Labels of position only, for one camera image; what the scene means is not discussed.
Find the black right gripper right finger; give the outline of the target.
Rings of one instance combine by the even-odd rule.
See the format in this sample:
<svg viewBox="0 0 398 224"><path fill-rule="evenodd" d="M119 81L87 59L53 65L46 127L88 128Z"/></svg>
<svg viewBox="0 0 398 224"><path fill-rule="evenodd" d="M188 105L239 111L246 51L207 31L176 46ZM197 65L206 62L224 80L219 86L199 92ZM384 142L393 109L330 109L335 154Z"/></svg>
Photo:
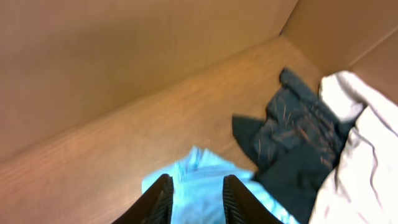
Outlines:
<svg viewBox="0 0 398 224"><path fill-rule="evenodd" d="M226 224L282 224L235 175L223 179L223 208Z"/></svg>

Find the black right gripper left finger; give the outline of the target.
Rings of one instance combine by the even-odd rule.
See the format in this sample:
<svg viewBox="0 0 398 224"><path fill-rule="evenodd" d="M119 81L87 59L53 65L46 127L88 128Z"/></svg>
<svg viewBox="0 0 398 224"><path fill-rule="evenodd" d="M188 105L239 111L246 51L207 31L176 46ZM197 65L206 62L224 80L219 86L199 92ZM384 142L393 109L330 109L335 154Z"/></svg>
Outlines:
<svg viewBox="0 0 398 224"><path fill-rule="evenodd" d="M170 224L173 196L173 179L168 174L162 174L112 224Z"/></svg>

